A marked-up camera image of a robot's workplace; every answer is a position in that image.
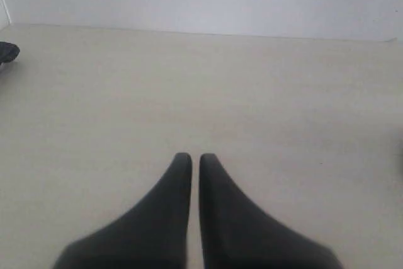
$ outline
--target black object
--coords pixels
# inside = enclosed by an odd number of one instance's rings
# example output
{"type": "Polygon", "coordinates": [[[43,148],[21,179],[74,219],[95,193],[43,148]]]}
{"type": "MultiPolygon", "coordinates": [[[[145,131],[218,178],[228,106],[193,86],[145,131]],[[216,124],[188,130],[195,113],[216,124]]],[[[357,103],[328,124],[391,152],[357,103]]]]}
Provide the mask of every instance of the black object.
{"type": "Polygon", "coordinates": [[[205,268],[341,269],[325,248],[265,214],[214,154],[200,158],[200,227],[205,268]]]}
{"type": "Polygon", "coordinates": [[[20,48],[15,44],[0,42],[0,64],[13,61],[19,53],[20,48]]]}
{"type": "Polygon", "coordinates": [[[54,269],[186,267],[191,158],[175,155],[157,185],[129,212],[69,245],[54,269]]]}

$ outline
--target beige tabletop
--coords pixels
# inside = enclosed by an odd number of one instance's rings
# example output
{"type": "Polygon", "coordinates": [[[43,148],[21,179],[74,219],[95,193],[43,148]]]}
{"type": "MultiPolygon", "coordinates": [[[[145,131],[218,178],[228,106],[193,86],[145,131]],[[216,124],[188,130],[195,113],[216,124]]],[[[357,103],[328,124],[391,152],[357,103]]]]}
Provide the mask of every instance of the beige tabletop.
{"type": "Polygon", "coordinates": [[[50,268],[193,157],[346,268],[403,264],[403,45],[10,26],[0,74],[0,268],[50,268]]]}

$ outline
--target floor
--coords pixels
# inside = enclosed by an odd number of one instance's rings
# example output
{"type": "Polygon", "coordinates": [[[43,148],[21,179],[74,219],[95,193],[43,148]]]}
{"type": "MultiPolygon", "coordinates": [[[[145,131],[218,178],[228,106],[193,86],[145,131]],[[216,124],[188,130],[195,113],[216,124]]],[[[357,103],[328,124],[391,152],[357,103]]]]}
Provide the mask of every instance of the floor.
{"type": "Polygon", "coordinates": [[[215,152],[265,211],[346,268],[403,263],[403,45],[9,26],[0,73],[0,268],[50,268],[175,152],[215,152]]]}

